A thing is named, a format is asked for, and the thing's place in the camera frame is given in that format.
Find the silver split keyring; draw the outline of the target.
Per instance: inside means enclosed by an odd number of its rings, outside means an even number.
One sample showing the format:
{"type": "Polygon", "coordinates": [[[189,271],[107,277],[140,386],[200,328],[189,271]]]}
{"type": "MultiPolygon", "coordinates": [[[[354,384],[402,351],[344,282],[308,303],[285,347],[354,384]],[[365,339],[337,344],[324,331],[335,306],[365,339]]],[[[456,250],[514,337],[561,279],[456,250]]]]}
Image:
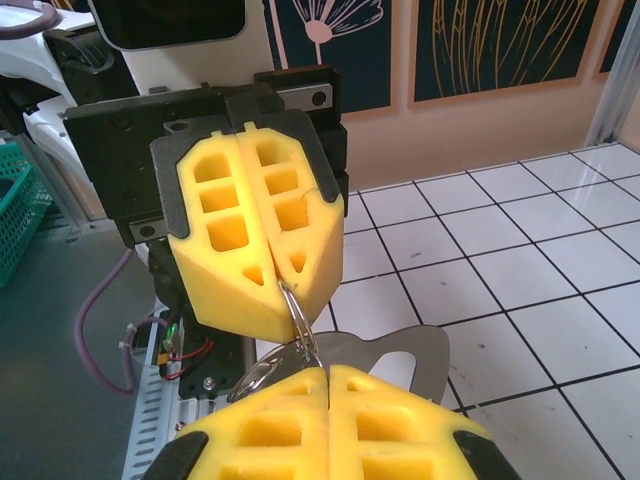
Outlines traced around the silver split keyring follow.
{"type": "Polygon", "coordinates": [[[279,279],[278,285],[290,312],[294,331],[294,343],[297,352],[301,355],[303,365],[305,367],[321,367],[322,363],[319,358],[318,344],[301,304],[297,300],[293,290],[283,280],[279,279]]]}
{"type": "Polygon", "coordinates": [[[226,401],[229,404],[238,402],[277,382],[277,373],[282,363],[281,357],[269,357],[257,361],[232,387],[226,401]]]}

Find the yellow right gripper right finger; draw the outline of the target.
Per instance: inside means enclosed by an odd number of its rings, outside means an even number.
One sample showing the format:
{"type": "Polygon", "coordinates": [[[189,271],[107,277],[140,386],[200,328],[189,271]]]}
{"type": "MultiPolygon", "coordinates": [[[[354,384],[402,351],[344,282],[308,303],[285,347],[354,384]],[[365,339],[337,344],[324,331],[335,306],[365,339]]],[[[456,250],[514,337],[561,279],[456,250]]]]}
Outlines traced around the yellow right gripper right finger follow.
{"type": "Polygon", "coordinates": [[[329,380],[330,480],[515,480],[478,423],[357,370],[329,380]]]}

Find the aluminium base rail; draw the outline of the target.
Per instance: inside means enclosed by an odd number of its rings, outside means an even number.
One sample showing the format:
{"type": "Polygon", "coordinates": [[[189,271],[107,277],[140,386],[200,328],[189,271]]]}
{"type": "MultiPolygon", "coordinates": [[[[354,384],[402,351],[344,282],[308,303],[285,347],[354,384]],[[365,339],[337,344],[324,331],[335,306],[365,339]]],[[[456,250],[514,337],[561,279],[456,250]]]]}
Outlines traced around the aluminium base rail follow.
{"type": "Polygon", "coordinates": [[[218,395],[214,398],[178,398],[172,407],[169,420],[170,439],[173,439],[184,427],[214,413],[227,405],[226,396],[218,395]]]}

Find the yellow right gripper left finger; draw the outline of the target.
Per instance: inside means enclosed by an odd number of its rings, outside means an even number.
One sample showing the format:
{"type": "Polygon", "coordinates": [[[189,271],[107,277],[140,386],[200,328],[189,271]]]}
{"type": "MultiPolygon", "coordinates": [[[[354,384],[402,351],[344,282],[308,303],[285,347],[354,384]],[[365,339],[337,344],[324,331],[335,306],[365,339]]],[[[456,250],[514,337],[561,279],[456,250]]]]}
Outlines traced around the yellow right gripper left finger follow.
{"type": "Polygon", "coordinates": [[[203,417],[154,460],[154,480],[328,480],[328,380],[308,368],[203,417]]]}

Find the aluminium corner post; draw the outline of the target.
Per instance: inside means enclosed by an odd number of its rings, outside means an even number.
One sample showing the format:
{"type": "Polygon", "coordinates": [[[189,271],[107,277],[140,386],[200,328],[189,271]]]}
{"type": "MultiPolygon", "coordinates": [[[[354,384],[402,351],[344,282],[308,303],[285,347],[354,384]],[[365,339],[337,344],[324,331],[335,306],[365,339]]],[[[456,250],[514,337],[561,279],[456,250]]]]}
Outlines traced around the aluminium corner post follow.
{"type": "Polygon", "coordinates": [[[639,91],[640,4],[637,4],[605,83],[585,139],[585,147],[618,140],[639,91]]]}

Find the green plastic basket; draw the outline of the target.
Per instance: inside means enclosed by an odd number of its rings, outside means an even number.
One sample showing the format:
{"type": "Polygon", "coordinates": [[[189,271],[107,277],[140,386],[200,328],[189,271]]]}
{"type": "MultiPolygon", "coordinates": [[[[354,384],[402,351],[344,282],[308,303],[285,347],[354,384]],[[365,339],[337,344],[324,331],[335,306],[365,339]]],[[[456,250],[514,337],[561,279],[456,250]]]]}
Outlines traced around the green plastic basket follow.
{"type": "Polygon", "coordinates": [[[15,143],[0,145],[0,289],[11,280],[53,199],[15,143]]]}

